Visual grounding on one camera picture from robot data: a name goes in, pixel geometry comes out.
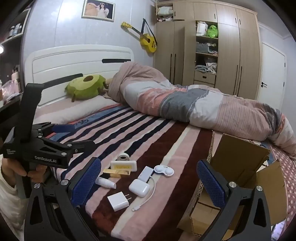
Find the white sleeve forearm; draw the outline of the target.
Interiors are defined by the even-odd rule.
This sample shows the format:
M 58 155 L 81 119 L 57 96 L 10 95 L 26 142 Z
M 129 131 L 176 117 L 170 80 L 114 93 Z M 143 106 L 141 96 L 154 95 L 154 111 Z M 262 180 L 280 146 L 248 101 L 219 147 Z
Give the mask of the white sleeve forearm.
M 18 240 L 24 240 L 27 199 L 20 199 L 18 190 L 11 187 L 1 173 L 1 215 Z

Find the person's left hand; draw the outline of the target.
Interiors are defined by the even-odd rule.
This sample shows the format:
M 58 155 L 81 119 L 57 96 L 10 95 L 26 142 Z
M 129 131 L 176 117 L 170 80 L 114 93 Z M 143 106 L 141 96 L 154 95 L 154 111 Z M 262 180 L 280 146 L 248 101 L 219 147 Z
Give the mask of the person's left hand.
M 22 177 L 30 177 L 31 181 L 34 183 L 43 183 L 46 180 L 46 169 L 47 166 L 37 165 L 35 170 L 27 173 L 17 160 L 2 158 L 1 161 L 2 175 L 7 184 L 11 187 L 16 185 L 15 174 Z

